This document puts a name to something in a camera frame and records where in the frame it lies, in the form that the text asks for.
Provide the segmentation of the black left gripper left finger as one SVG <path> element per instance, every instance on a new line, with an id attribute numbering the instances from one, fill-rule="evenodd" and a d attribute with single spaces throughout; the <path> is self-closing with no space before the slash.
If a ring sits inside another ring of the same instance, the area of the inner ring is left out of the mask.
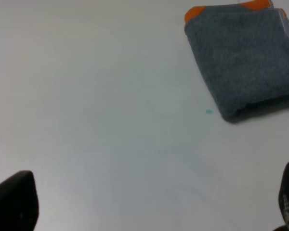
<path id="1" fill-rule="evenodd" d="M 0 231 L 33 231 L 39 217 L 34 175 L 23 170 L 0 183 Z"/>

